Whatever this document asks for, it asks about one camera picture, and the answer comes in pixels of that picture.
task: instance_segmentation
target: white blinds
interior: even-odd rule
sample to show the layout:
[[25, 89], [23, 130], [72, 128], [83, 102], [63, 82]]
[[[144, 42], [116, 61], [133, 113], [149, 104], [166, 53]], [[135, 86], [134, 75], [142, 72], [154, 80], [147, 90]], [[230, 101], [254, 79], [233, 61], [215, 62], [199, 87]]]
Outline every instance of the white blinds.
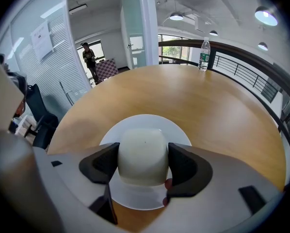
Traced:
[[[33, 50], [31, 33], [45, 20], [54, 52], [39, 61]], [[45, 106], [59, 120], [71, 107], [59, 81], [66, 92], [72, 94], [74, 102], [88, 91], [67, 37], [62, 0], [31, 0], [11, 23], [11, 38], [16, 45], [19, 69], [26, 73], [28, 84], [39, 86]]]

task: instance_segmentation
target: checkered board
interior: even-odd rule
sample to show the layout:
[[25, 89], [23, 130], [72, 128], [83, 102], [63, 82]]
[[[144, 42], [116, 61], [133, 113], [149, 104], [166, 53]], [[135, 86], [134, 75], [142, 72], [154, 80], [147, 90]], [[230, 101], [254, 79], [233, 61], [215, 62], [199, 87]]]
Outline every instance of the checkered board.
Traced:
[[114, 59], [105, 60], [96, 64], [99, 82], [118, 74], [118, 69]]

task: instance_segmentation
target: ceiling light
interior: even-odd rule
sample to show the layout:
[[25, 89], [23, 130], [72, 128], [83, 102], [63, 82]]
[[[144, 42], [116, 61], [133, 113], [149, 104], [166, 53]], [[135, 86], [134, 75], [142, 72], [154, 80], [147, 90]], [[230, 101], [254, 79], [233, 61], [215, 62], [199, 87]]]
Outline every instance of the ceiling light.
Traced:
[[218, 36], [218, 33], [217, 33], [215, 30], [212, 30], [212, 31], [210, 32], [210, 35]]
[[264, 42], [260, 42], [260, 43], [258, 44], [258, 47], [261, 48], [262, 50], [268, 51], [268, 46], [267, 46], [267, 44], [264, 43]]
[[270, 26], [276, 26], [277, 20], [273, 13], [266, 7], [260, 6], [255, 11], [255, 17], [263, 22], [264, 24], [270, 25]]
[[73, 9], [69, 10], [69, 14], [72, 15], [75, 12], [77, 12], [79, 10], [82, 10], [82, 9], [85, 9], [85, 8], [87, 8], [87, 4], [82, 4], [80, 6], [77, 6], [77, 7], [73, 8]]
[[180, 12], [173, 12], [170, 15], [170, 19], [174, 21], [180, 21], [180, 20], [183, 20], [183, 16]]

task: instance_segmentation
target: white wall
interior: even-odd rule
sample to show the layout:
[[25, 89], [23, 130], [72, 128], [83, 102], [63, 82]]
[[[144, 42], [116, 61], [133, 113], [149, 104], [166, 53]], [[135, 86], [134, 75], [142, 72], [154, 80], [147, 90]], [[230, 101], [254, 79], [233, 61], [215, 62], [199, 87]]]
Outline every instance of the white wall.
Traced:
[[70, 24], [75, 41], [92, 34], [120, 29], [120, 10], [108, 8], [80, 16], [75, 13], [70, 16]]
[[190, 48], [189, 61], [199, 63], [199, 61], [200, 61], [200, 53], [201, 53], [201, 49], [200, 48]]
[[80, 17], [71, 16], [70, 23], [77, 48], [82, 42], [101, 40], [106, 59], [114, 58], [117, 68], [128, 65], [121, 35], [119, 9], [105, 9]]

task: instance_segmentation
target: bottle label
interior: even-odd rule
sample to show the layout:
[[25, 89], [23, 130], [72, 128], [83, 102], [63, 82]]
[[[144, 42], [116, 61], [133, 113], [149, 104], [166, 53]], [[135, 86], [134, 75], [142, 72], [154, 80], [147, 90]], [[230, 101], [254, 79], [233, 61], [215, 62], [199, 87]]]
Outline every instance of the bottle label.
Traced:
[[202, 61], [202, 62], [209, 62], [209, 54], [200, 53], [200, 61]]

